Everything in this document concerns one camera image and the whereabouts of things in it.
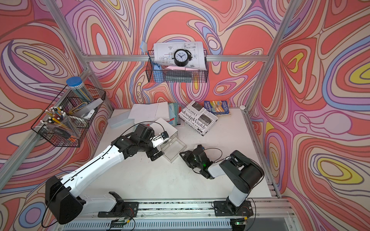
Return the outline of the white three-drawer box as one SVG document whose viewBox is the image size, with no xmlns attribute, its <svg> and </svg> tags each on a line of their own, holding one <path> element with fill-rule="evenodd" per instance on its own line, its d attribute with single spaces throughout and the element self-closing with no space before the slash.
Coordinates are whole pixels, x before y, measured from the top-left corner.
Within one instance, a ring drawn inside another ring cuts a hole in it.
<svg viewBox="0 0 370 231">
<path fill-rule="evenodd" d="M 164 153 L 164 158 L 170 163 L 174 162 L 179 157 L 179 154 L 186 150 L 187 146 L 179 139 L 178 130 L 163 118 L 159 118 L 150 127 L 153 128 L 156 136 L 160 135 L 163 131 L 168 133 L 168 140 L 162 143 L 158 149 Z"/>
</svg>

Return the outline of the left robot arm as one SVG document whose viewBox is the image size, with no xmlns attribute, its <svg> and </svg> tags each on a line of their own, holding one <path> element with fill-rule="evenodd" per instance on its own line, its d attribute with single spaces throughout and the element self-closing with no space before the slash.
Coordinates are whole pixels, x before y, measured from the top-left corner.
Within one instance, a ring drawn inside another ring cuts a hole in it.
<svg viewBox="0 0 370 231">
<path fill-rule="evenodd" d="M 80 168 L 61 178 L 49 178 L 45 184 L 47 209 L 59 224 L 67 224 L 80 214 L 96 212 L 107 213 L 110 217 L 133 215 L 134 210 L 116 192 L 110 192 L 109 197 L 92 199 L 83 199 L 80 195 L 110 168 L 138 152 L 146 153 L 151 161 L 157 160 L 163 155 L 157 147 L 168 139 L 166 131 L 155 135 L 154 129 L 146 123 L 136 124 L 133 132 L 124 131 L 102 153 Z"/>
</svg>

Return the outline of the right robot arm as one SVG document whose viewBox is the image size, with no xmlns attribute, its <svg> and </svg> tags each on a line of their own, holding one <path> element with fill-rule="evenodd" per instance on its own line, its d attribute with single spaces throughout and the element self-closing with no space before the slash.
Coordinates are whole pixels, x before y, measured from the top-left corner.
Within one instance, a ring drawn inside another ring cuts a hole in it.
<svg viewBox="0 0 370 231">
<path fill-rule="evenodd" d="M 225 201 L 215 201 L 214 205 L 222 212 L 236 214 L 265 173 L 259 164 L 238 150 L 218 162 L 211 161 L 205 150 L 199 144 L 194 150 L 181 152 L 179 156 L 190 169 L 198 169 L 198 174 L 206 179 L 213 180 L 226 175 L 231 180 L 234 184 L 231 194 Z"/>
</svg>

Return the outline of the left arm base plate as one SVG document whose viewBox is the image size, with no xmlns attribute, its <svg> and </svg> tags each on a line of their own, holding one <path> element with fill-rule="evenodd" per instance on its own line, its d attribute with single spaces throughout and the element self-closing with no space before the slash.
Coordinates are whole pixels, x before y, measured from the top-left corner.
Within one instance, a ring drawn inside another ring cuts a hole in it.
<svg viewBox="0 0 370 231">
<path fill-rule="evenodd" d="M 138 213 L 138 202 L 119 202 L 109 212 L 99 212 L 99 218 L 135 218 Z"/>
</svg>

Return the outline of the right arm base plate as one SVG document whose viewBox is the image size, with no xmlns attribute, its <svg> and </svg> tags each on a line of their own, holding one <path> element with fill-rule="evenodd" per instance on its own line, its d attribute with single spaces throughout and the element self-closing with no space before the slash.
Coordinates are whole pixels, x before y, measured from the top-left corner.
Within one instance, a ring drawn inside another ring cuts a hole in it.
<svg viewBox="0 0 370 231">
<path fill-rule="evenodd" d="M 216 217 L 251 217 L 254 215 L 250 201 L 245 200 L 240 206 L 235 206 L 230 201 L 214 201 L 212 203 Z"/>
</svg>

